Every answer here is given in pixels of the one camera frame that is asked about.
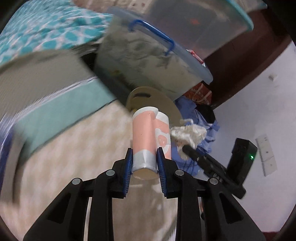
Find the blue white carton box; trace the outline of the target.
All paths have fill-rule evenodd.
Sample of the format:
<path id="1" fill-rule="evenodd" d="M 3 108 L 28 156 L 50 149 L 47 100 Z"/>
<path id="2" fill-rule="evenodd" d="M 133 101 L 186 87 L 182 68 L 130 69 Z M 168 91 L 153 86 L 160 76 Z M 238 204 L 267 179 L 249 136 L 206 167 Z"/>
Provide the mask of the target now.
<path id="1" fill-rule="evenodd" d="M 1 144 L 1 202 L 14 198 L 14 182 L 21 150 L 25 143 L 22 135 L 10 130 Z"/>

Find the pink paper cup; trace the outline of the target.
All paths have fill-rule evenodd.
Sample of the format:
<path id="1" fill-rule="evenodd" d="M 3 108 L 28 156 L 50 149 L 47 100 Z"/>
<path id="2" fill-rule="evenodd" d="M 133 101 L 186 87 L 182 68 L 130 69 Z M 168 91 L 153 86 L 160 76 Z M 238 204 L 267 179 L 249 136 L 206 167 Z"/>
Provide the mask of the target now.
<path id="1" fill-rule="evenodd" d="M 158 178 L 157 149 L 162 148 L 165 158 L 171 158 L 169 118 L 158 108 L 147 106 L 132 116 L 132 150 L 134 178 Z"/>

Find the teal patterned duvet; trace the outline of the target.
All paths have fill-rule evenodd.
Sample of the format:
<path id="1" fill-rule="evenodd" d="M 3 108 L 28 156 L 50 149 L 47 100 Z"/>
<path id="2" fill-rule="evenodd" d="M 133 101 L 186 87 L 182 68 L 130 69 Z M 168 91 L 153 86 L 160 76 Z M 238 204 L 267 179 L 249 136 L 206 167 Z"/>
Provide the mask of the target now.
<path id="1" fill-rule="evenodd" d="M 1 32 L 1 64 L 37 51 L 71 49 L 103 37 L 111 14 L 72 1 L 27 1 Z"/>

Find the clear storage bin teal lid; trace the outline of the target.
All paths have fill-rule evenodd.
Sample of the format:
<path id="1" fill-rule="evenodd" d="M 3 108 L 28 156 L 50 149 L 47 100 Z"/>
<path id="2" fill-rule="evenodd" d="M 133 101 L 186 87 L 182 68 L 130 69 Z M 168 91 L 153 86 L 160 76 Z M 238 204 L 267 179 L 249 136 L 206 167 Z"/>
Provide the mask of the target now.
<path id="1" fill-rule="evenodd" d="M 235 1 L 152 1 L 143 15 L 202 59 L 254 28 L 251 18 Z"/>

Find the blue cloth pile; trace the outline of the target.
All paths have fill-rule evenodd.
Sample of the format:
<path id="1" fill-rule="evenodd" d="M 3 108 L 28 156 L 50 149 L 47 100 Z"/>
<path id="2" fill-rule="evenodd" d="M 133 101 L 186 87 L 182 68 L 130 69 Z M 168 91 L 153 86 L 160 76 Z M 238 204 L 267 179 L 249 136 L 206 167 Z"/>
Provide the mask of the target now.
<path id="1" fill-rule="evenodd" d="M 175 105 L 182 119 L 181 126 L 171 128 L 171 158 L 179 169 L 197 177 L 200 167 L 182 151 L 182 147 L 189 145 L 203 156 L 209 154 L 220 126 L 209 105 L 194 103 L 184 96 L 175 100 Z"/>

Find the white tissue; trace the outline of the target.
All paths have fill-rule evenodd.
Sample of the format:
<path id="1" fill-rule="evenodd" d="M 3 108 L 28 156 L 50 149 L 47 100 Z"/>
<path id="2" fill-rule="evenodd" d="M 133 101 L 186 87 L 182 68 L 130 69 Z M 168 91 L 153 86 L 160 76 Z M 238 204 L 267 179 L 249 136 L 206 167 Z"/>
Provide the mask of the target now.
<path id="1" fill-rule="evenodd" d="M 170 129 L 170 134 L 177 145 L 177 151 L 181 159 L 188 160 L 189 156 L 183 152 L 183 147 L 189 145 L 191 148 L 196 149 L 207 135 L 207 130 L 194 124 L 190 118 L 181 119 L 181 126 L 174 126 Z"/>

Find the beige round stool seat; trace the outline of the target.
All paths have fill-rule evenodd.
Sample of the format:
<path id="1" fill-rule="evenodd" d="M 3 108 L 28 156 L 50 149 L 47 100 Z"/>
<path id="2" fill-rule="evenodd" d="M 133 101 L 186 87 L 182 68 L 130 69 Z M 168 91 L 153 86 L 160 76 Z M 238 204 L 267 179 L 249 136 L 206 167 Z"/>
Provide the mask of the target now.
<path id="1" fill-rule="evenodd" d="M 128 96 L 126 108 L 135 113 L 136 110 L 152 106 L 166 114 L 169 118 L 170 127 L 181 126 L 182 115 L 174 102 L 165 94 L 152 87 L 137 87 Z"/>

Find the teal grey quilted blanket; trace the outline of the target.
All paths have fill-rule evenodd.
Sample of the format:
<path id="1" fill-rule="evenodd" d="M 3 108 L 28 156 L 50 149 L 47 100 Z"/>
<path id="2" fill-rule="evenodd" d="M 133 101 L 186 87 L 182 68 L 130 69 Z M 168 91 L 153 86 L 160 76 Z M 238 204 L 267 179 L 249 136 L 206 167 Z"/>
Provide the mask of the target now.
<path id="1" fill-rule="evenodd" d="M 71 50 L 49 50 L 1 65 L 1 118 L 24 140 L 20 161 L 115 96 Z"/>

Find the white wall socket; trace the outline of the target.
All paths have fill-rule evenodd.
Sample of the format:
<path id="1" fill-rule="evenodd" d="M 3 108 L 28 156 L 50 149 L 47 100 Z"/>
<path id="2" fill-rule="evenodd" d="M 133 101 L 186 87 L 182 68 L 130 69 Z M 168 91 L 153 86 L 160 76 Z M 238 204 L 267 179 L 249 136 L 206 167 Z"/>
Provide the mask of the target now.
<path id="1" fill-rule="evenodd" d="M 260 135 L 256 139 L 256 142 L 260 153 L 263 173 L 264 176 L 267 177 L 278 169 L 275 161 L 275 156 L 267 134 Z"/>

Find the beige chevron mattress cover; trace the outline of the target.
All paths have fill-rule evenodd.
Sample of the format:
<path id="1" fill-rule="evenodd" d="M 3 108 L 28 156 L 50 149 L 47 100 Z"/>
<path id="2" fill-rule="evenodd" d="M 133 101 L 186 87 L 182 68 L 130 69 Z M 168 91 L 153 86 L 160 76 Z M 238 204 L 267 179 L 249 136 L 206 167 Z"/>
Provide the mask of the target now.
<path id="1" fill-rule="evenodd" d="M 123 159 L 132 139 L 132 118 L 113 101 L 36 151 L 15 175 L 14 199 L 1 217 L 17 240 L 73 179 L 89 180 Z M 113 200 L 115 240 L 174 240 L 177 201 L 163 196 L 159 180 L 131 178 L 125 199 Z"/>

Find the red printed box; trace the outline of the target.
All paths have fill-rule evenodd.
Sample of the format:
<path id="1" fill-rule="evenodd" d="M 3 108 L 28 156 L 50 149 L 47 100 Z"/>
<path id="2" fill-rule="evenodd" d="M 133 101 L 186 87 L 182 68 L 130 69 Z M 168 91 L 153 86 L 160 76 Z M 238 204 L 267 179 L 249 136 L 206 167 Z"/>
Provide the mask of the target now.
<path id="1" fill-rule="evenodd" d="M 202 82 L 188 90 L 184 96 L 196 104 L 210 105 L 212 101 L 211 90 L 209 90 Z"/>

